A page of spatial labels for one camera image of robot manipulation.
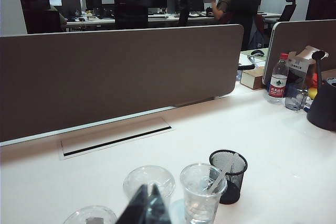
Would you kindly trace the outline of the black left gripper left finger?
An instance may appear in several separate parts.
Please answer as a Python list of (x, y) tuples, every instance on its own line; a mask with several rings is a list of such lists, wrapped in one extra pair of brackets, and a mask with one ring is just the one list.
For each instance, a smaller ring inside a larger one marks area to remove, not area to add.
[(148, 204), (148, 187), (141, 185), (132, 196), (117, 223), (145, 223), (145, 208)]

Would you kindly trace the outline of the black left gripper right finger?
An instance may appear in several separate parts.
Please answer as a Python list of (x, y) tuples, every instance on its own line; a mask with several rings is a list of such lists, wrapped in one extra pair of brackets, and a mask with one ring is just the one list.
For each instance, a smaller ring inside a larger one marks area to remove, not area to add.
[(156, 184), (150, 196), (150, 223), (171, 223), (169, 212)]

